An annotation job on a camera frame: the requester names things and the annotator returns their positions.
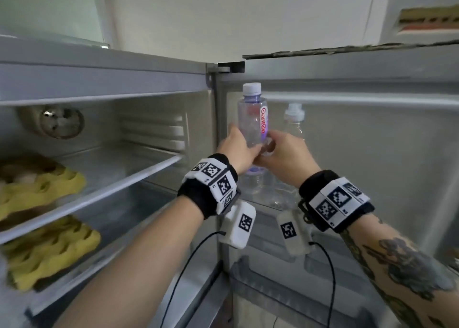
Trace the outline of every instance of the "bottle cap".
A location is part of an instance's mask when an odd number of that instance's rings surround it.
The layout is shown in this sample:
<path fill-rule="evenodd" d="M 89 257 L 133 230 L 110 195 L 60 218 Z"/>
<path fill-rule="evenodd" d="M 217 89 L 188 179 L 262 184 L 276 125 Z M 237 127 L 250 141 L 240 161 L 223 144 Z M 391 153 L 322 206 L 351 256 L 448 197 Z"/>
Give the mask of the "bottle cap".
<path fill-rule="evenodd" d="M 290 122 L 302 122 L 304 111 L 301 109 L 301 103 L 289 103 L 284 113 L 284 119 Z"/>
<path fill-rule="evenodd" d="M 242 86 L 244 96 L 256 96 L 261 94 L 261 83 L 245 83 Z"/>

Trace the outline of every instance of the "yellow egg tray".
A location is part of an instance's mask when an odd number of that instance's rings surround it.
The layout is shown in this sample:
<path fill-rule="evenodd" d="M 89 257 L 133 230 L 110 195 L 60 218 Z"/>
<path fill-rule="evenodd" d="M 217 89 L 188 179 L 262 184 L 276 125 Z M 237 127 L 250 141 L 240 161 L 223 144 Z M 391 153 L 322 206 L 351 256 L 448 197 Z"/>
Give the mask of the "yellow egg tray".
<path fill-rule="evenodd" d="M 8 260 L 8 282 L 20 291 L 52 276 L 95 250 L 100 233 L 72 216 L 60 218 L 0 246 Z"/>
<path fill-rule="evenodd" d="M 4 161 L 0 169 L 6 165 L 21 167 L 37 176 L 33 183 L 7 183 L 0 188 L 0 221 L 14 212 L 48 205 L 63 196 L 76 194 L 86 185 L 82 174 L 45 157 Z M 6 182 L 11 180 L 10 177 L 0 178 Z"/>

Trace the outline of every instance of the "forearm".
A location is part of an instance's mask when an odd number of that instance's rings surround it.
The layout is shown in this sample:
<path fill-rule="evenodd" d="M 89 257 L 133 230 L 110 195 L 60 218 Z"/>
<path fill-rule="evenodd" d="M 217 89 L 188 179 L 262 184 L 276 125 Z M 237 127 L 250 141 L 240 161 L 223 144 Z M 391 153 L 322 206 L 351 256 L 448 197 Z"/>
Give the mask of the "forearm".
<path fill-rule="evenodd" d="M 178 197 L 84 288 L 55 327 L 145 327 L 202 221 L 199 208 Z"/>
<path fill-rule="evenodd" d="M 375 215 L 359 218 L 342 238 L 383 300 L 409 327 L 457 327 L 457 277 Z"/>

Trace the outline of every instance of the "left hand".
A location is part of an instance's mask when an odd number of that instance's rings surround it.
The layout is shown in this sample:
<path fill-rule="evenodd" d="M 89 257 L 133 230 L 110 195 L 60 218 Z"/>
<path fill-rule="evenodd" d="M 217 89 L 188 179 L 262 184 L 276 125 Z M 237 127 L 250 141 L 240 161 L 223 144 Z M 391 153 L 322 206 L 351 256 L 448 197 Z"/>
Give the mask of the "left hand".
<path fill-rule="evenodd" d="M 217 148 L 217 153 L 225 154 L 237 174 L 241 175 L 250 168 L 253 160 L 260 154 L 261 149 L 261 144 L 253 146 L 252 148 L 247 147 L 244 135 L 236 125 L 230 124 L 228 128 L 228 137 L 220 143 Z"/>

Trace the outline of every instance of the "hand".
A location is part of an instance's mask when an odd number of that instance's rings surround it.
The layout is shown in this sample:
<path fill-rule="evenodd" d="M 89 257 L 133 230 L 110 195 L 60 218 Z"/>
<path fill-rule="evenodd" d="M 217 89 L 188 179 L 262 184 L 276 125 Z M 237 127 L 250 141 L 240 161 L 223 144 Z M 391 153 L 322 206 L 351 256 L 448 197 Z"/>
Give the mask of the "hand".
<path fill-rule="evenodd" d="M 217 153 L 225 154 L 237 174 L 241 175 L 252 165 L 253 159 L 260 154 L 261 148 L 261 144 L 248 148 L 244 135 L 236 125 L 230 124 L 228 137 L 220 143 Z"/>
<path fill-rule="evenodd" d="M 303 139 L 277 130 L 268 131 L 272 138 L 266 150 L 271 156 L 258 156 L 253 162 L 270 170 L 281 181 L 297 188 L 320 171 Z"/>

